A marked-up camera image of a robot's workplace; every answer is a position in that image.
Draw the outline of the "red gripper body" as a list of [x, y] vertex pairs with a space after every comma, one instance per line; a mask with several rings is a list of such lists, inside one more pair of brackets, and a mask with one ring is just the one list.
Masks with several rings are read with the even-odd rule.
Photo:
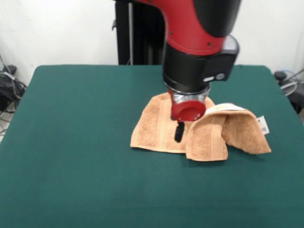
[[181, 94], [168, 89], [171, 98], [171, 119], [178, 122], [193, 122], [206, 112], [206, 93]]

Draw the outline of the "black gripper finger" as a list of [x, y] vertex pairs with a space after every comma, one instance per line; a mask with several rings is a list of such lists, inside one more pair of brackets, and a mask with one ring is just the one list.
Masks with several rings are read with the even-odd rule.
[[175, 130], [175, 135], [174, 135], [174, 140], [177, 143], [180, 143], [182, 141], [183, 134], [184, 134], [184, 129], [185, 129], [185, 123], [184, 122], [178, 122], [178, 125], [177, 125], [176, 130]]

